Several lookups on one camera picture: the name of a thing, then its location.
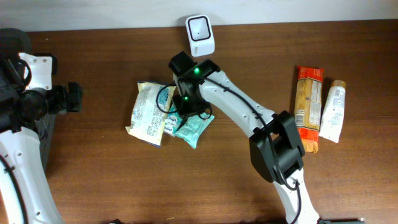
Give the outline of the cream snack bag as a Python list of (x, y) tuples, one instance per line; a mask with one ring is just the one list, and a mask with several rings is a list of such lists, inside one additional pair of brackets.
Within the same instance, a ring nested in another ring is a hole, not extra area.
[(171, 108), (176, 86), (161, 82), (137, 82), (138, 94), (131, 113), (129, 135), (160, 147), (165, 119)]

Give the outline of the teal wipes packet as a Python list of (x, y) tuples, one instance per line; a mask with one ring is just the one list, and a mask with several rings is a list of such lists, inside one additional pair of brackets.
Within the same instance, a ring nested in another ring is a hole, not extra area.
[(182, 125), (174, 133), (174, 135), (176, 137), (182, 138), (193, 149), (196, 149), (199, 137), (209, 126), (209, 124), (214, 120), (214, 118), (215, 117), (213, 115), (208, 115), (206, 113), (189, 117), (186, 120), (185, 124)]

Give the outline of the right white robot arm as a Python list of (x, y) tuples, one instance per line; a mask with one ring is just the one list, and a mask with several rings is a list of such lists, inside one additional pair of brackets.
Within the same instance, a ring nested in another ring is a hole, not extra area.
[(305, 186), (305, 149), (293, 116), (252, 100), (211, 60), (197, 63), (180, 52), (169, 68), (179, 92), (173, 102), (180, 117), (187, 120), (211, 106), (220, 109), (248, 137), (251, 164), (276, 188), (287, 223), (321, 223)]

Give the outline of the white tube with tan cap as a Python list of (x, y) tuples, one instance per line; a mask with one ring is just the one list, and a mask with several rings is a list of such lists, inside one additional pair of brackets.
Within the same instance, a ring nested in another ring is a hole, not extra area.
[(331, 83), (322, 114), (319, 136), (335, 143), (339, 142), (345, 114), (346, 82)]

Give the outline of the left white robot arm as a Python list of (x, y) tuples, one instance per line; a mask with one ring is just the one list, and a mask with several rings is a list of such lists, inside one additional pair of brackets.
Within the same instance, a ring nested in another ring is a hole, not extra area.
[(76, 82), (53, 85), (52, 54), (1, 56), (1, 196), (9, 223), (63, 223), (40, 156), (36, 123), (44, 116), (76, 113), (82, 90)]

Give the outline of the orange spaghetti packet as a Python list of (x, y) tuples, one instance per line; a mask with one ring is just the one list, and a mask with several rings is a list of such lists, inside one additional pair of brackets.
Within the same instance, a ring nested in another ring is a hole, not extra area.
[(322, 68), (298, 66), (294, 118), (305, 152), (317, 153), (322, 108)]

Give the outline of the small teal tissue pack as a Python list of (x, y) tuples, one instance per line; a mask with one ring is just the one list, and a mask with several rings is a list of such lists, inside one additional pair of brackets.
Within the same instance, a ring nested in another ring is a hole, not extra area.
[(175, 133), (181, 126), (182, 121), (183, 119), (177, 112), (167, 114), (167, 117), (165, 119), (164, 133), (175, 136)]

